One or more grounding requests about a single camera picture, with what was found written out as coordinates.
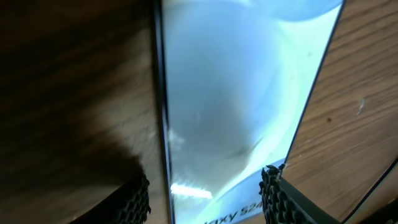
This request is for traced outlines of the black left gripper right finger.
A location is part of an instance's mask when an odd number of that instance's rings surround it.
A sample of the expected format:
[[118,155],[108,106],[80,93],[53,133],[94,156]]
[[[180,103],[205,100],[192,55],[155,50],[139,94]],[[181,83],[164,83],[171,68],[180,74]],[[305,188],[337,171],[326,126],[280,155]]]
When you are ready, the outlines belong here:
[[340,224],[282,177],[285,165],[261,170],[259,195],[267,224]]

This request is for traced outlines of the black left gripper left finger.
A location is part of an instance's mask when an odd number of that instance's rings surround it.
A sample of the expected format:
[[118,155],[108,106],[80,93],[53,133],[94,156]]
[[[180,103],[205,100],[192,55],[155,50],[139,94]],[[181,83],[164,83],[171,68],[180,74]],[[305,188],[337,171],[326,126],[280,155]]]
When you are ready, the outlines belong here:
[[131,179],[70,224],[143,224],[151,213],[145,174]]

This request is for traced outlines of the blue Galaxy S24+ smartphone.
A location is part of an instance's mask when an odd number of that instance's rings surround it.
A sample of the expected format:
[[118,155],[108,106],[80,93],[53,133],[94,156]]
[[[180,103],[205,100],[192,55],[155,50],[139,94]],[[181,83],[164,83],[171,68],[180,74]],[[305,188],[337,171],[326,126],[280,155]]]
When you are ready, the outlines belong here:
[[239,223],[288,156],[343,0],[154,2],[173,224]]

